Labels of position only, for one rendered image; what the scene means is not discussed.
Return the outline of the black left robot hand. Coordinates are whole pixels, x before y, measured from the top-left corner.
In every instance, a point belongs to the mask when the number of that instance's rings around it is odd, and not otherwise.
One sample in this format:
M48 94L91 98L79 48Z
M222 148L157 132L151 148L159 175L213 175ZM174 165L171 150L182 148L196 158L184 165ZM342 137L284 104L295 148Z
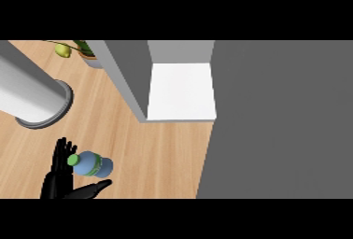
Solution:
M45 174L41 199L92 199L98 192L112 185L112 180L100 180L81 188L72 187L72 167L67 158L75 153L76 145L61 137L55 140L51 154L51 170Z

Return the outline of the blue water bottle green cap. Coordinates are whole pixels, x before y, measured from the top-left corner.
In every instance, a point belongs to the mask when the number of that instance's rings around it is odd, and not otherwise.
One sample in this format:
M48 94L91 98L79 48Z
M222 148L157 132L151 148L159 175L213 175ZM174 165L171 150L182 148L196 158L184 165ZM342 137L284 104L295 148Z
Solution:
M79 176L95 176L104 178L113 170L113 162L91 151L72 154L67 158L67 165Z

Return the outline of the grey open cabinet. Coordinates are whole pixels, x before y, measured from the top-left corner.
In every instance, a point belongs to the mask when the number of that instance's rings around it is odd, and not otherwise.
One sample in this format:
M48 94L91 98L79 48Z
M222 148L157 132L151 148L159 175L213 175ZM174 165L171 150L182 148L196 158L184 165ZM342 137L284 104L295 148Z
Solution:
M140 122L215 120L211 40L91 40L88 46Z

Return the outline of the dark grey cabinet door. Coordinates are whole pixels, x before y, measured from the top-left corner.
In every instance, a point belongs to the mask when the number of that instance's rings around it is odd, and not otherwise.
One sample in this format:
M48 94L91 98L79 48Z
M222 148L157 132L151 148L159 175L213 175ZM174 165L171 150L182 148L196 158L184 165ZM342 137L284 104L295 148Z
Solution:
M200 198L353 198L353 41L218 41Z

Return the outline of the white cylindrical appliance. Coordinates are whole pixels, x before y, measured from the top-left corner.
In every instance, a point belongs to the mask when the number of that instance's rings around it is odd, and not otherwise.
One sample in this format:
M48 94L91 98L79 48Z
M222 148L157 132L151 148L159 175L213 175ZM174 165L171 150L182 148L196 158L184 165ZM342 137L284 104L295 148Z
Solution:
M29 129L51 126L72 106L72 88L52 79L8 40L0 40L0 111Z

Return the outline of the potted green plant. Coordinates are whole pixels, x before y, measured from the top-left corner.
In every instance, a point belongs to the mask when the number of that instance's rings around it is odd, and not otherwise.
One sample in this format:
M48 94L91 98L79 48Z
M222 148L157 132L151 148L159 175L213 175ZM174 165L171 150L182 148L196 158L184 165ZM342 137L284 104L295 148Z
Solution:
M70 49L72 52L75 51L84 61L84 63L86 64L88 67L94 68L94 69L101 69L101 65L100 62L92 54L92 50L86 44L86 42L84 40L73 40L73 44L75 46L70 46L67 43L61 43L57 41L52 41L52 44L63 44L66 45Z

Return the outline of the yellow-green fruit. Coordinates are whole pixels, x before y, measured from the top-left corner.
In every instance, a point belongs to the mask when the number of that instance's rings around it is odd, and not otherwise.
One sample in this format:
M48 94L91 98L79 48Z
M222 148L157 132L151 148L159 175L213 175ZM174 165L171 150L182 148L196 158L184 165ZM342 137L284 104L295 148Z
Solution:
M61 58L69 58L72 54L72 49L63 45L63 44L55 44L54 45L54 53L61 57Z

